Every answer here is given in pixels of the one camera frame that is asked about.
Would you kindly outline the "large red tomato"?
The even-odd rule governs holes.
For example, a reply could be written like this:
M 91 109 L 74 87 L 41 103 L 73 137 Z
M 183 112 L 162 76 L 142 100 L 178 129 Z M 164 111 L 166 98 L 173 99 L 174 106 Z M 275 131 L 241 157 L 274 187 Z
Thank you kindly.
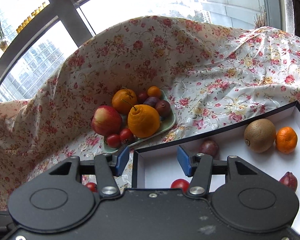
M 186 193 L 189 188 L 190 183 L 185 179 L 177 179 L 172 182 L 170 188 L 181 189 L 183 193 Z

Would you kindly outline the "brown kiwi fruit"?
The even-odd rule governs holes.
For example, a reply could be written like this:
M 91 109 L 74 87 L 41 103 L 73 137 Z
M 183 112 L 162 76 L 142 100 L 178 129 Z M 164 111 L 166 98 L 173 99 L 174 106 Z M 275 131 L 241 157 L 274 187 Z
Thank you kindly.
M 251 122 L 244 131 L 245 144 L 256 153 L 266 152 L 274 143 L 276 128 L 268 119 Z

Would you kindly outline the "dark purple passion fruit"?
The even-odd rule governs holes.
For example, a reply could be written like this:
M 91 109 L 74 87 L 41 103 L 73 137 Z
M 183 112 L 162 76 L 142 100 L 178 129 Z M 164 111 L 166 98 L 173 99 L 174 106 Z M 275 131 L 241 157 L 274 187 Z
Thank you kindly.
M 294 192 L 296 192 L 298 188 L 298 180 L 292 172 L 286 172 L 285 175 L 279 180 L 279 182 L 283 185 L 286 185 Z

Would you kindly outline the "mandarin orange with stem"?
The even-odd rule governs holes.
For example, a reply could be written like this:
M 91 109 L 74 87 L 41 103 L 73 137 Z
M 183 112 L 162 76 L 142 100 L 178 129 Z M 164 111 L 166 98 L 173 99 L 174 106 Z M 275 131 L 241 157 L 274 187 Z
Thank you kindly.
M 279 129 L 276 135 L 275 144 L 277 150 L 283 154 L 292 153 L 298 143 L 298 136 L 291 127 L 283 127 Z

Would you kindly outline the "small red cherry tomato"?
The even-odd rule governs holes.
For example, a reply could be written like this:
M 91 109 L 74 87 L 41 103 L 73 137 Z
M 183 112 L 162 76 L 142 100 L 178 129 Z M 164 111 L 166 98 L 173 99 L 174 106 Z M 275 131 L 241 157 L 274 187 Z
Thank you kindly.
M 88 182 L 85 186 L 86 186 L 91 192 L 96 192 L 96 193 L 98 193 L 98 189 L 97 189 L 97 184 L 96 184 L 96 183 Z

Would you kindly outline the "cherry tomato on plate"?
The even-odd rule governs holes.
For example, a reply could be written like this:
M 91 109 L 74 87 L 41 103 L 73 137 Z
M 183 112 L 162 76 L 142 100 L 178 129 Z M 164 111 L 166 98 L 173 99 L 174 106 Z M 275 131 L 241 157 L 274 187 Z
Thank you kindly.
M 106 142 L 111 148 L 118 148 L 121 146 L 121 138 L 118 134 L 111 134 L 107 136 Z
M 123 144 L 130 144 L 134 141 L 134 134 L 128 128 L 122 129 L 119 136 Z

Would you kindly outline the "red apple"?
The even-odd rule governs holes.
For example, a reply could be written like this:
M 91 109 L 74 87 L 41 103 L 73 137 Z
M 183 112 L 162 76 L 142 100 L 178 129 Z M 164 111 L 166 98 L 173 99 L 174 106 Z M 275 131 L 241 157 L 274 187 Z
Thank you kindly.
M 119 133 L 121 125 L 121 115 L 111 106 L 98 107 L 91 121 L 93 130 L 105 137 Z

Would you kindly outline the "pale green fruit plate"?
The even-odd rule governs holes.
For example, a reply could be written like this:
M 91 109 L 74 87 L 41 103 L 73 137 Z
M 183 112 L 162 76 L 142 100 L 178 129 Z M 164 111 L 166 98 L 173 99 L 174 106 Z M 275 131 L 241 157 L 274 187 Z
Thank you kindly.
M 131 135 L 131 139 L 126 142 L 130 148 L 170 130 L 176 122 L 176 116 L 163 90 L 160 91 L 160 96 L 150 96 L 143 103 L 133 106 L 130 113 L 122 118 L 121 131 Z

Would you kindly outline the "large bumpy orange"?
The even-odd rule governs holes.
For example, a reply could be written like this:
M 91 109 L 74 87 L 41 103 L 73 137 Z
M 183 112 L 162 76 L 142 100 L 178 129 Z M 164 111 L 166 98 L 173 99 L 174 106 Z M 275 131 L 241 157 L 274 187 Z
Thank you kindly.
M 138 138 L 152 136 L 160 127 L 160 115 L 151 106 L 135 105 L 127 118 L 128 128 Z

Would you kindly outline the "orange behind apple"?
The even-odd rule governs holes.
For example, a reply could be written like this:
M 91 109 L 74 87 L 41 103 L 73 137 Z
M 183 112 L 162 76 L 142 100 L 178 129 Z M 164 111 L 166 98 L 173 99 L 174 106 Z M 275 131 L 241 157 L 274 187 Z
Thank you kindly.
M 112 98 L 112 106 L 121 115 L 128 115 L 132 106 L 138 104 L 136 93 L 131 89 L 121 89 Z

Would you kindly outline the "brown passion fruit on plate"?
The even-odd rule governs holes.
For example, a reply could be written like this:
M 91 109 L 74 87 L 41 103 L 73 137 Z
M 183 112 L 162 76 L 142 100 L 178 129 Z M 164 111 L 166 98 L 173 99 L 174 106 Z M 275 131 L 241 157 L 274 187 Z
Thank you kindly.
M 157 102 L 155 109 L 161 117 L 165 118 L 170 114 L 171 106 L 168 101 L 160 100 L 159 102 Z

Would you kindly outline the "purple plum on plate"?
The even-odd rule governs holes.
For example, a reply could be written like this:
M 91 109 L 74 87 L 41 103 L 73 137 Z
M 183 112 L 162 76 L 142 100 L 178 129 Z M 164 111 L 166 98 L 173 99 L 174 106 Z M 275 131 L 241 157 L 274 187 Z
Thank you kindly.
M 144 105 L 148 105 L 148 106 L 151 106 L 153 108 L 156 107 L 156 104 L 160 101 L 159 98 L 155 97 L 155 96 L 150 96 L 149 98 L 147 98 L 145 101 L 144 101 Z

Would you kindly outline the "white box with black rim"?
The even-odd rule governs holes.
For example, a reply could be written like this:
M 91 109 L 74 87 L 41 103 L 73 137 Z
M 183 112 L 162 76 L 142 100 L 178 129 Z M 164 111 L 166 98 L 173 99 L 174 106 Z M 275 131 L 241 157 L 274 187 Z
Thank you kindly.
M 245 145 L 243 138 L 247 125 L 264 118 L 269 119 L 276 129 L 294 129 L 298 144 L 293 153 L 283 154 L 274 146 L 264 153 L 254 153 Z M 300 202 L 300 103 L 297 101 L 214 131 L 137 149 L 133 154 L 132 187 L 162 189 L 170 187 L 176 179 L 186 179 L 177 161 L 178 146 L 196 153 L 207 138 L 217 142 L 221 160 L 226 160 L 229 155 L 237 155 L 275 179 L 280 179 L 287 171 L 292 172 L 298 180 L 296 195 Z M 300 207 L 292 227 L 300 234 Z

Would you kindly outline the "small kumquat orange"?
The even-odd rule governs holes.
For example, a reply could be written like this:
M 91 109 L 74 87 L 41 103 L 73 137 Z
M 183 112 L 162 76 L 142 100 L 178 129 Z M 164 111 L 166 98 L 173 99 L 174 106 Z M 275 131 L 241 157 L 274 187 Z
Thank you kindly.
M 157 86 L 151 86 L 147 90 L 147 94 L 149 97 L 161 98 L 161 90 Z

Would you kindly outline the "floral tablecloth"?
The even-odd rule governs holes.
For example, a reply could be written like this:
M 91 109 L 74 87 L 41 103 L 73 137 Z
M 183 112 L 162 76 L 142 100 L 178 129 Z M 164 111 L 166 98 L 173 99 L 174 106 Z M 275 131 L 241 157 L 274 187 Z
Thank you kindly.
M 0 210 L 17 187 L 58 162 L 102 153 L 103 139 L 91 127 L 95 109 L 121 88 L 151 86 L 165 92 L 177 123 L 150 145 L 300 103 L 300 37 L 159 16 L 101 32 L 33 97 L 0 103 Z

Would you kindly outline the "grey window frame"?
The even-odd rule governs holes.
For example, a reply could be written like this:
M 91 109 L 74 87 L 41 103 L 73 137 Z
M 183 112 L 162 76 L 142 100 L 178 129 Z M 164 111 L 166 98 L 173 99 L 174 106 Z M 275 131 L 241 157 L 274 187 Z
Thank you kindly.
M 0 58 L 0 85 L 19 58 L 58 21 L 78 47 L 92 37 L 77 12 L 77 8 L 89 0 L 49 1 L 50 4 L 16 36 Z

